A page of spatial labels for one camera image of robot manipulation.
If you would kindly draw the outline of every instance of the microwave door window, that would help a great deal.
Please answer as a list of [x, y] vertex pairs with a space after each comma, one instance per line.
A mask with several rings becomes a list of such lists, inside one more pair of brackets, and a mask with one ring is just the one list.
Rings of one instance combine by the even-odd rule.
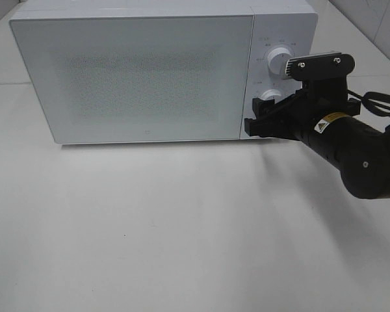
[[58, 143], [239, 138], [251, 16], [24, 21], [14, 31]]

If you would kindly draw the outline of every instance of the cable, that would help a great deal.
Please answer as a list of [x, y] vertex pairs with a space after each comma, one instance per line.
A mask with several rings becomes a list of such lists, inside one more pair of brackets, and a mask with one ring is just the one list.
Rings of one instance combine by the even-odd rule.
[[348, 93], [351, 96], [354, 96], [361, 100], [361, 104], [364, 105], [364, 107], [371, 112], [372, 114], [375, 114], [380, 117], [390, 117], [390, 107], [387, 105], [380, 104], [376, 101], [372, 101], [372, 99], [384, 102], [384, 103], [390, 103], [390, 96], [388, 94], [383, 94], [379, 92], [367, 92], [364, 96], [361, 96], [351, 90], [348, 90]]

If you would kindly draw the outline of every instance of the timer knob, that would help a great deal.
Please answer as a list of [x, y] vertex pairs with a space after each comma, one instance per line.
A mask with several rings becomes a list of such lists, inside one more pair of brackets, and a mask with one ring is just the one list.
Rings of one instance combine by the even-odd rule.
[[280, 75], [281, 67], [292, 57], [293, 52], [288, 47], [275, 47], [267, 54], [269, 70], [276, 75]]

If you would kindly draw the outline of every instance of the white knob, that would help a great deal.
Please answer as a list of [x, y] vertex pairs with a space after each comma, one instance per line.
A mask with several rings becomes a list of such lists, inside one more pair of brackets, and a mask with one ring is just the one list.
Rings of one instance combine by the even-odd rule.
[[275, 47], [267, 55], [268, 68], [272, 73], [280, 75], [281, 67], [293, 57], [293, 53], [287, 47]]
[[263, 92], [260, 96], [259, 99], [262, 99], [263, 101], [269, 101], [271, 99], [274, 99], [274, 102], [277, 103], [278, 101], [281, 100], [281, 91], [277, 89], [270, 89], [265, 92]]

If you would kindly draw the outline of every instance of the control panel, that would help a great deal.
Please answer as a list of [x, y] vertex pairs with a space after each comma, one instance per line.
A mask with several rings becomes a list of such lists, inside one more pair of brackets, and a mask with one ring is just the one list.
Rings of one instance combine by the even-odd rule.
[[283, 65], [309, 54], [316, 24], [314, 13], [255, 15], [240, 138], [251, 138], [244, 132], [244, 119], [255, 118], [253, 98], [274, 99], [277, 105], [301, 87], [283, 78]]

